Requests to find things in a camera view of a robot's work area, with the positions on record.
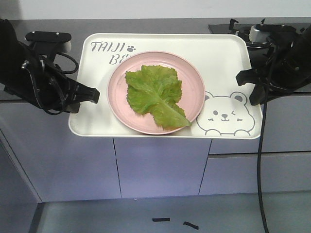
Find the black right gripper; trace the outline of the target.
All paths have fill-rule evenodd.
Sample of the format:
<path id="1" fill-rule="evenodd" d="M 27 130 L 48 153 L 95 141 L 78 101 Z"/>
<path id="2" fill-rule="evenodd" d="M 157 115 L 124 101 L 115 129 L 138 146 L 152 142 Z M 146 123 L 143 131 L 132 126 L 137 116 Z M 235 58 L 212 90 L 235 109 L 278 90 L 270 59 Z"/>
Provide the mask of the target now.
<path id="1" fill-rule="evenodd" d="M 236 75 L 238 86 L 256 84 L 249 97 L 251 105 L 264 104 L 269 96 L 287 95 L 311 83 L 310 31 L 292 41 L 283 41 L 275 33 L 270 41 L 274 49 L 265 66 L 242 70 Z"/>

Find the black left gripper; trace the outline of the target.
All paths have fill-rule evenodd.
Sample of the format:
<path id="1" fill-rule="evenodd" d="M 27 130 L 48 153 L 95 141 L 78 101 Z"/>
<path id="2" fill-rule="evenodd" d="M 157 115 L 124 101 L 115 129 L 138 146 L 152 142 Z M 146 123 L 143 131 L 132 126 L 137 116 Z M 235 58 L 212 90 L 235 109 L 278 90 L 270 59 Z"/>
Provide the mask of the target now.
<path id="1" fill-rule="evenodd" d="M 71 105 L 84 101 L 97 104 L 100 92 L 65 76 L 53 63 L 56 54 L 44 55 L 22 43 L 3 46 L 5 91 L 50 115 L 69 112 Z"/>

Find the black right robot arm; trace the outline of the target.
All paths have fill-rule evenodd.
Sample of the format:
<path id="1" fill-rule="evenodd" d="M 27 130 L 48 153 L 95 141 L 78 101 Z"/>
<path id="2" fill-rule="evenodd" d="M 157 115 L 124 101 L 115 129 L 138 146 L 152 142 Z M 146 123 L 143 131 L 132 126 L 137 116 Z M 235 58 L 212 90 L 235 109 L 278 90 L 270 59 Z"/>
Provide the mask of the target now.
<path id="1" fill-rule="evenodd" d="M 264 104 L 311 83 L 311 29 L 297 33 L 287 25 L 257 24 L 251 27 L 247 46 L 268 49 L 266 61 L 236 76 L 239 86 L 254 84 L 252 105 Z"/>

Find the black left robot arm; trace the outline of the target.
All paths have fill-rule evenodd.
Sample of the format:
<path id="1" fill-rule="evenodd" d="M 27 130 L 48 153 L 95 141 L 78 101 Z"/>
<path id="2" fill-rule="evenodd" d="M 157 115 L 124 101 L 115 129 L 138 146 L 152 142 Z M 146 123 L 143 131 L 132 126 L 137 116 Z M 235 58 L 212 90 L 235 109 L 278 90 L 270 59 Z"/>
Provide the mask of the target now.
<path id="1" fill-rule="evenodd" d="M 65 50 L 69 33 L 34 31 L 18 41 L 10 21 L 0 21 L 0 82 L 4 90 L 47 114 L 77 113 L 85 101 L 98 103 L 100 92 L 68 77 L 79 65 Z"/>

